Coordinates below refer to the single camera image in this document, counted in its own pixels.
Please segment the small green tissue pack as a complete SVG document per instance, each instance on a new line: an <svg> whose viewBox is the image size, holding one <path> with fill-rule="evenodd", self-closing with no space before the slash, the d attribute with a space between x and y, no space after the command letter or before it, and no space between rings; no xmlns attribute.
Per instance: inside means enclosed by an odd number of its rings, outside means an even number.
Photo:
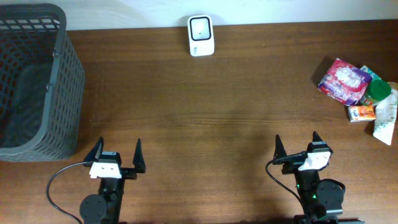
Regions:
<svg viewBox="0 0 398 224"><path fill-rule="evenodd" d="M366 73L368 73L371 77L372 77L372 81L374 80L381 80L381 77L379 75L377 75L376 73L374 73L369 67L363 65L360 68L361 71L364 71Z"/></svg>

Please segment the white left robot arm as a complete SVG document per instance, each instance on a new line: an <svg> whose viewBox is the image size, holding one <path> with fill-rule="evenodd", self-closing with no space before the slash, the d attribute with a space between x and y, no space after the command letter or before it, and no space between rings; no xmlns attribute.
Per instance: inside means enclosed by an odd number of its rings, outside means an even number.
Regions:
<svg viewBox="0 0 398 224"><path fill-rule="evenodd" d="M80 204L80 216L83 222L119 223L125 181L136 180L138 174L146 172L141 140L137 140L132 167L121 166L120 153L105 151L102 137L83 161L85 166L90 168L90 177L100 180L98 193L85 197Z"/></svg>

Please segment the green lid jar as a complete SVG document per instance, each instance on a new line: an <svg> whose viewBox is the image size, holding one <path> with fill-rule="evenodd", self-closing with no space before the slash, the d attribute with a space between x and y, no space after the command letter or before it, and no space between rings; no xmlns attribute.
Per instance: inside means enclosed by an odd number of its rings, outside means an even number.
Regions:
<svg viewBox="0 0 398 224"><path fill-rule="evenodd" d="M384 80L372 81L360 99L362 105L376 106L391 94L391 86Z"/></svg>

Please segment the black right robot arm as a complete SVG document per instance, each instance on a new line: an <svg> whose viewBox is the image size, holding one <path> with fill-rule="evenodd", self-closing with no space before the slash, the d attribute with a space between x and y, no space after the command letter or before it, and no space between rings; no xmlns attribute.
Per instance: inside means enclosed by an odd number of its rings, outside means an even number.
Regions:
<svg viewBox="0 0 398 224"><path fill-rule="evenodd" d="M313 132L312 141L305 151L288 155L279 135L275 136L275 151L271 161L266 164L268 176L290 192L300 203L303 215L294 216L293 222L300 224L362 223L361 220L340 220L343 213L342 203L346 187L333 179L321 179L319 172L329 165L333 150L318 135ZM293 174L296 192L278 181L270 172L270 165L281 165L281 173Z"/></svg>

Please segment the red purple snack pack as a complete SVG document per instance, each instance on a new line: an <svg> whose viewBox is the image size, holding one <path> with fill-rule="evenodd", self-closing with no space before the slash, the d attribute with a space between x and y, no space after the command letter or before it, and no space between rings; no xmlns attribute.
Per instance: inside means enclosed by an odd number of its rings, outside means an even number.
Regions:
<svg viewBox="0 0 398 224"><path fill-rule="evenodd" d="M353 106L359 103L372 79L370 74L337 58L321 79L318 89L345 106Z"/></svg>

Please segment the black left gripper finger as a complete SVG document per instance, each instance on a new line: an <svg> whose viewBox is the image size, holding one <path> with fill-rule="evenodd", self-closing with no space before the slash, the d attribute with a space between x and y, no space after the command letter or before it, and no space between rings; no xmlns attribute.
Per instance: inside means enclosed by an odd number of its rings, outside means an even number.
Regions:
<svg viewBox="0 0 398 224"><path fill-rule="evenodd" d="M98 162L103 152L103 146L104 146L104 139L101 136L96 142L95 146L92 148L92 150L84 158L83 165L85 167L91 167L94 162Z"/></svg>
<svg viewBox="0 0 398 224"><path fill-rule="evenodd" d="M146 172L146 163L144 161L144 156L142 153L142 144L141 140L137 140L136 149L134 151L134 157L132 160L134 165L134 169L136 173L145 173Z"/></svg>

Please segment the small orange box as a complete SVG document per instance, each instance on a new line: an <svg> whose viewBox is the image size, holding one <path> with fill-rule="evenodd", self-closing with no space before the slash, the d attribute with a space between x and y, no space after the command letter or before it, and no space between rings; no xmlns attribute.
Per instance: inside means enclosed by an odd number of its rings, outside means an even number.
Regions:
<svg viewBox="0 0 398 224"><path fill-rule="evenodd" d="M376 115L372 106L349 106L348 107L349 120L355 122L374 121Z"/></svg>

